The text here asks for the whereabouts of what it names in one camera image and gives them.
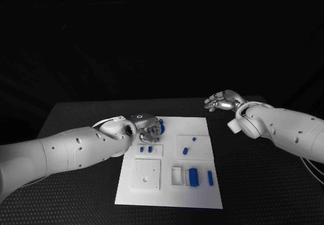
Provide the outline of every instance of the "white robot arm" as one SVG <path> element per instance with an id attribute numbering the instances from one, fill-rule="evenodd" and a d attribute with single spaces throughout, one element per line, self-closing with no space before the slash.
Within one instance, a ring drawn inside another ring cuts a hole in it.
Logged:
<path id="1" fill-rule="evenodd" d="M 250 138 L 269 138 L 275 146 L 291 154 L 324 163 L 324 121 L 288 109 L 273 108 L 260 102 L 249 102 L 232 90 L 213 94 L 204 100 L 210 112 L 216 108 L 236 112 L 227 123 L 233 133 Z"/>
<path id="2" fill-rule="evenodd" d="M 27 142 L 0 146 L 0 203 L 8 194 L 31 181 L 53 173 L 83 169 L 109 157 L 125 154 L 137 133 L 144 143 L 164 132 L 162 120 L 150 114 L 102 120 Z"/>

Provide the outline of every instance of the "dark wall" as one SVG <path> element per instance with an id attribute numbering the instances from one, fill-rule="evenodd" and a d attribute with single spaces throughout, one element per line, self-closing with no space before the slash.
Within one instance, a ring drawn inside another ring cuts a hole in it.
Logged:
<path id="1" fill-rule="evenodd" d="M 324 96 L 321 7 L 89 2 L 0 7 L 1 143 L 36 138 L 57 102 L 232 89 L 311 113 Z"/>

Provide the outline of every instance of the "table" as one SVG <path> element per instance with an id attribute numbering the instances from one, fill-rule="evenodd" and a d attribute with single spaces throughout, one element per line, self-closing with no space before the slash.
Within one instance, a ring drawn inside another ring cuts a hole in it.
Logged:
<path id="1" fill-rule="evenodd" d="M 260 96 L 245 98 L 265 102 Z M 269 139 L 252 139 L 243 132 L 233 134 L 227 122 L 234 113 L 209 112 L 204 98 L 57 103 L 37 138 L 137 113 L 206 117 L 224 209 L 115 205 L 121 156 L 18 188 L 0 205 L 0 224 L 324 223 L 324 191 L 301 159 L 276 148 Z"/>

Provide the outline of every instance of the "blue block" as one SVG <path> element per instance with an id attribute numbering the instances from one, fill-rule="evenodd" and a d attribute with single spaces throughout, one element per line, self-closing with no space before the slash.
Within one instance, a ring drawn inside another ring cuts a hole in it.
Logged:
<path id="1" fill-rule="evenodd" d="M 209 179 L 209 185 L 213 186 L 213 175 L 211 175 L 211 171 L 207 172 L 207 179 Z"/>
<path id="2" fill-rule="evenodd" d="M 197 180 L 197 169 L 196 168 L 188 169 L 188 180 L 190 180 L 190 186 L 197 187 L 198 180 Z"/>
<path id="3" fill-rule="evenodd" d="M 187 154 L 187 148 L 184 148 L 184 150 L 183 150 L 183 154 L 184 154 L 184 155 Z"/>

